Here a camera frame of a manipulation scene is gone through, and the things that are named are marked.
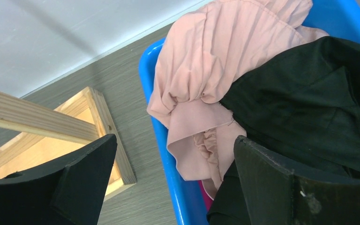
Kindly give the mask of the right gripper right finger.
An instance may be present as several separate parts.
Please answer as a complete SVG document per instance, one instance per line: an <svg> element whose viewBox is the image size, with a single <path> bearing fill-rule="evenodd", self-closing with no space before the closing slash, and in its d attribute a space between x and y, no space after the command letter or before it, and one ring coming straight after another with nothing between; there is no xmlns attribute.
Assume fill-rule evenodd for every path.
<svg viewBox="0 0 360 225"><path fill-rule="evenodd" d="M245 136L234 156L254 225L360 225L360 180L315 169Z"/></svg>

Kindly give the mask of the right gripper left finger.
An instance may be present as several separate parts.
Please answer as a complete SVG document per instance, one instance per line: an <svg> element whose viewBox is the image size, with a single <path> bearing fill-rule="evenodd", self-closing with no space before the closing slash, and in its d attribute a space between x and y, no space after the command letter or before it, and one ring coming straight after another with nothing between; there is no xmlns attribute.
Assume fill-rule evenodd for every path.
<svg viewBox="0 0 360 225"><path fill-rule="evenodd" d="M0 179L0 225L97 224L116 150L108 134Z"/></svg>

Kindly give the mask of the black garment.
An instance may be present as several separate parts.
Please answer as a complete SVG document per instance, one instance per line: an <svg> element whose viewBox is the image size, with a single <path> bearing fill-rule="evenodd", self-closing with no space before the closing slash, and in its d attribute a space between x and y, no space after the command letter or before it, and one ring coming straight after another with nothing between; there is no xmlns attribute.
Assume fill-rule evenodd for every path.
<svg viewBox="0 0 360 225"><path fill-rule="evenodd" d="M315 169L360 180L360 44L322 37L286 50L245 73L220 102L249 140ZM252 225L235 160L207 221Z"/></svg>

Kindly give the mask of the pink pleated garment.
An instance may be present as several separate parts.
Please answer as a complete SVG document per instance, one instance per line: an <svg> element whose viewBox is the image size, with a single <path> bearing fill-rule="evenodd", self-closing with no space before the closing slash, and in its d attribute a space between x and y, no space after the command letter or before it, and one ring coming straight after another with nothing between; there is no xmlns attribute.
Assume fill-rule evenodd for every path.
<svg viewBox="0 0 360 225"><path fill-rule="evenodd" d="M220 100L231 84L292 47L326 36L303 26L310 0L215 0L179 18L155 65L147 112L168 130L167 150L184 180L214 198L246 135Z"/></svg>

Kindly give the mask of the magenta dress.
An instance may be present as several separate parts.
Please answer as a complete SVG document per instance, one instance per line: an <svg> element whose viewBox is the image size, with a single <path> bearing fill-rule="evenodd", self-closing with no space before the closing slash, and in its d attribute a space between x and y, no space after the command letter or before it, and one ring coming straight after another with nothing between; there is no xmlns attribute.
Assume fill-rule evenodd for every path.
<svg viewBox="0 0 360 225"><path fill-rule="evenodd" d="M200 191L201 191L201 194L202 194L202 198L203 198L206 210L209 211L209 209L212 206L213 200L206 193L201 180L198 181L198 184L199 184L199 188L200 188Z"/></svg>

